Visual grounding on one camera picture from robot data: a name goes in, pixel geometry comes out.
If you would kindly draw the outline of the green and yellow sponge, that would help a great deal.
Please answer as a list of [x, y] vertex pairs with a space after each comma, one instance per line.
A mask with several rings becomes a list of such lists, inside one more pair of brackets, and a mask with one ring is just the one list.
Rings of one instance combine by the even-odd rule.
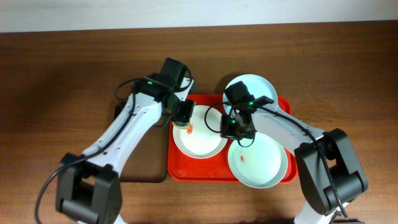
[[175, 127], [177, 127], [178, 129], [190, 129], [191, 128], [190, 123], [173, 122], [172, 124]]

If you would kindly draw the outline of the white plate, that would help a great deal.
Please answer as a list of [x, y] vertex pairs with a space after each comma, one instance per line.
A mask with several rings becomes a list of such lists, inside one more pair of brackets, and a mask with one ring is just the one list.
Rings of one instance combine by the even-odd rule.
[[227, 139], [221, 138], [220, 133], [209, 130], [205, 124], [215, 130], [220, 130], [221, 113], [211, 108], [205, 119], [205, 112], [209, 106], [196, 105], [190, 118], [192, 129], [173, 127], [172, 136], [177, 148], [186, 156], [194, 159], [207, 159], [217, 155], [226, 145]]

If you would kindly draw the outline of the pale blue plate top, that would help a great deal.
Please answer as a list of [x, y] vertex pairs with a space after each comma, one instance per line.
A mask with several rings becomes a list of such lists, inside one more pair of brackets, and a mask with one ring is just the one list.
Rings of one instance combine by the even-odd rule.
[[272, 111], [279, 110], [279, 105], [278, 105], [279, 100], [277, 98], [277, 92], [268, 80], [259, 75], [254, 75], [254, 74], [240, 75], [232, 79], [227, 84], [225, 89], [227, 89], [230, 85], [240, 81], [242, 81], [246, 85], [248, 92], [251, 95], [253, 95], [255, 98], [259, 98], [260, 96], [266, 96], [274, 100], [273, 104], [265, 105], [264, 106], [265, 108]]

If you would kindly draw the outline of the pale blue plate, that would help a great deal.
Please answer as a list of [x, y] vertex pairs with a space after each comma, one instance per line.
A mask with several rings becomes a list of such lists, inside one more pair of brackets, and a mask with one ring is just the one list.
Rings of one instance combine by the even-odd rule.
[[254, 74], [240, 75], [232, 79], [227, 84], [225, 89], [227, 89], [230, 85], [240, 81], [242, 81], [246, 85], [248, 92], [251, 95], [253, 95], [255, 98], [259, 98], [260, 96], [266, 96], [274, 100], [273, 104], [265, 105], [264, 106], [265, 108], [272, 111], [279, 110], [279, 105], [278, 105], [279, 100], [277, 98], [277, 92], [268, 80], [259, 75], [254, 75]]
[[287, 173], [288, 163], [282, 145], [261, 133], [253, 141], [233, 141], [228, 150], [228, 165], [235, 178], [255, 189], [277, 185]]

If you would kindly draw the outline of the pale blue plate bottom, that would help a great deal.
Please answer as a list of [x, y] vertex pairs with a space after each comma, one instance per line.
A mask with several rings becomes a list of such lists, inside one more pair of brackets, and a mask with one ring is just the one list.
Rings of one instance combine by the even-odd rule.
[[255, 189], [277, 185], [287, 173], [288, 163], [282, 145], [261, 133], [253, 141], [233, 141], [228, 150], [228, 165], [235, 178]]

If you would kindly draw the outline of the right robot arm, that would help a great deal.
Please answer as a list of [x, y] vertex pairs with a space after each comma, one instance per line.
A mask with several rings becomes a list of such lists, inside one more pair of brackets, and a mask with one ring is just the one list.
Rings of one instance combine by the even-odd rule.
[[221, 118], [221, 137], [255, 156], [269, 151], [266, 138], [294, 155], [305, 205], [294, 223], [333, 223], [348, 218], [345, 207], [368, 189], [368, 181], [348, 135], [305, 124], [275, 100], [252, 95], [230, 97]]

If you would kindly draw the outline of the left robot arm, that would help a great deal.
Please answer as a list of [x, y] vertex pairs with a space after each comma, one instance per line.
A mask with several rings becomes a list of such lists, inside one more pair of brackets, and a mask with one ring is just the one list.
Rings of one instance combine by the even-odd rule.
[[160, 119], [186, 128], [193, 111], [189, 69], [128, 80], [131, 93], [104, 134], [80, 156], [65, 154], [57, 177], [56, 211], [78, 223], [124, 223], [120, 176], [127, 159]]

